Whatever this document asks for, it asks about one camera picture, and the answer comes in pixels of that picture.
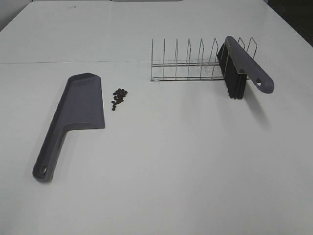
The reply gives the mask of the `pile of coffee beans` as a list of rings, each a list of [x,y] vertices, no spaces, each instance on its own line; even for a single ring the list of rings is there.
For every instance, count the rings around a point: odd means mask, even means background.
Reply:
[[[112,110],[115,111],[118,104],[124,102],[124,99],[126,95],[128,94],[128,91],[125,89],[118,88],[113,93],[113,101],[111,101],[112,104]]]

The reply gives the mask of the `grey plastic dustpan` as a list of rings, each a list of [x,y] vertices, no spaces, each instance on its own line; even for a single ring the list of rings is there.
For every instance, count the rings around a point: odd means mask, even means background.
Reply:
[[[93,73],[71,76],[66,83],[32,175],[38,182],[50,182],[66,134],[74,130],[105,128],[101,78]]]

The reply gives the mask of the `grey hand brush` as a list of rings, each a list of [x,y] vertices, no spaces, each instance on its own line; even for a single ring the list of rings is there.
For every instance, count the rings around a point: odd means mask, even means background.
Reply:
[[[227,36],[217,54],[230,98],[242,99],[250,79],[259,91],[271,94],[274,81],[232,36]]]

